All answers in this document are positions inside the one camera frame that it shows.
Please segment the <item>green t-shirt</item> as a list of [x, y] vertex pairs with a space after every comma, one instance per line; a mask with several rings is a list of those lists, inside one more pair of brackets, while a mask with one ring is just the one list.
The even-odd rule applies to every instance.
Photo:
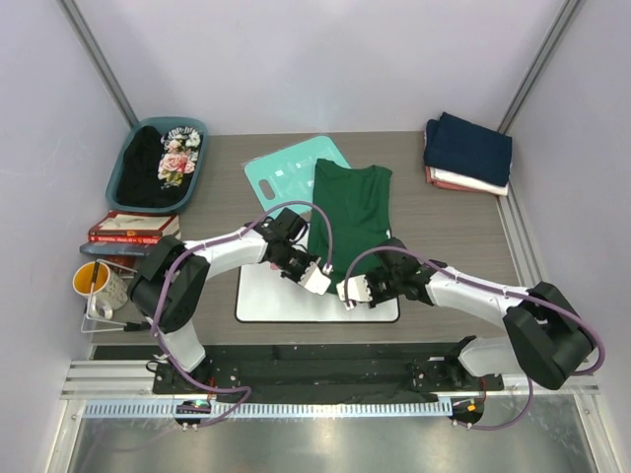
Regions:
[[352, 261], [362, 252], [390, 238], [390, 184], [392, 171], [381, 166], [345, 169], [327, 160], [315, 165], [313, 203], [328, 220], [313, 212], [308, 251], [326, 262], [328, 231], [332, 231], [330, 294], [343, 281]]

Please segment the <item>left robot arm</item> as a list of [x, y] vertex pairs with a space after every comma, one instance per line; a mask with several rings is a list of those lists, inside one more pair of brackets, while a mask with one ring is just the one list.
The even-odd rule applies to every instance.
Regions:
[[243, 266], [270, 263], [280, 276], [323, 295], [329, 266], [298, 246], [308, 223], [289, 208], [223, 236], [184, 242], [165, 236], [136, 270], [129, 300], [147, 319], [151, 335], [168, 361], [194, 385], [210, 380], [210, 362], [198, 340], [192, 317], [211, 278]]

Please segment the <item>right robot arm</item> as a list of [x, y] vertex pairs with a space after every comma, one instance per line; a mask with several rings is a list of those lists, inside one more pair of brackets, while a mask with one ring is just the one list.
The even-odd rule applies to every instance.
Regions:
[[427, 259], [392, 238], [356, 258], [338, 286], [343, 300], [375, 307], [398, 297], [452, 308], [497, 326], [495, 338], [471, 335], [456, 349], [456, 366], [472, 377], [523, 373], [558, 390], [603, 364], [602, 342], [554, 285], [506, 286]]

